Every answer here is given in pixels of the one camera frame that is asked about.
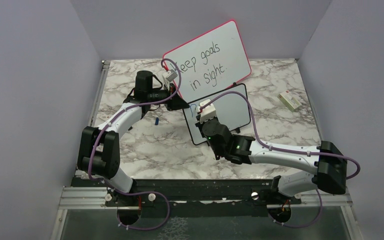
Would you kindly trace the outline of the black framed whiteboard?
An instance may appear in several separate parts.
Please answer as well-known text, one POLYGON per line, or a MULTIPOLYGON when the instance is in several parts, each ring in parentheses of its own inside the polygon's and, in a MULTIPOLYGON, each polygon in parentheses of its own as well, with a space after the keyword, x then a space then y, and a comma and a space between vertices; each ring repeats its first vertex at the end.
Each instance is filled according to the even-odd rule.
MULTIPOLYGON (((215 97, 228 92, 238 92, 247 97, 247 87, 245 84, 235 84, 232 87, 223 91, 218 91, 205 97, 189 102, 189 109, 184 109, 183 114, 186 120, 186 124, 191 136, 192 143, 194 145, 200 145, 206 142, 206 139, 202 137, 199 128, 196 126, 198 122, 196 116, 199 104, 205 100, 212 100, 215 97)), ((230 131, 239 133, 240 128, 250 124, 251 115, 248 110, 248 104, 246 101, 237 94, 227 94, 219 98, 213 103, 216 109, 216 116, 221 124, 227 126, 230 131)))

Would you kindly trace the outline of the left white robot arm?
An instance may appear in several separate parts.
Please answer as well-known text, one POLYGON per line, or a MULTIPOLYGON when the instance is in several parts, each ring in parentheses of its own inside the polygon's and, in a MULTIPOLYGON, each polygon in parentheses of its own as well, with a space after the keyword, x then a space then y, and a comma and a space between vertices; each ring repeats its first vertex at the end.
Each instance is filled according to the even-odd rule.
POLYGON ((147 112, 152 105, 164 105, 168 111, 186 109, 189 105, 178 94, 173 81, 178 78, 174 70, 167 70, 154 87, 157 76, 140 70, 135 77, 135 87, 123 101, 121 108, 97 127, 87 126, 81 133, 77 168, 91 180, 103 181, 118 190, 118 199, 124 205, 137 200, 132 188, 134 180, 120 168, 120 138, 147 112))

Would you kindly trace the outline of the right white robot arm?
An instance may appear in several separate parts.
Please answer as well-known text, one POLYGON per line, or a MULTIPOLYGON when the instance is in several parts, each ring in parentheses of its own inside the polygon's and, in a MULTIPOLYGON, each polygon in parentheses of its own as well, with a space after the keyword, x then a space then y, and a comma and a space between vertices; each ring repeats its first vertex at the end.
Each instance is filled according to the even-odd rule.
POLYGON ((330 141, 307 147, 260 143, 254 137, 231 133, 216 117, 195 125, 217 160, 224 158, 237 165, 272 164, 298 169, 294 174, 273 179, 268 196, 276 204, 310 190, 333 195, 346 192, 348 161, 330 141))

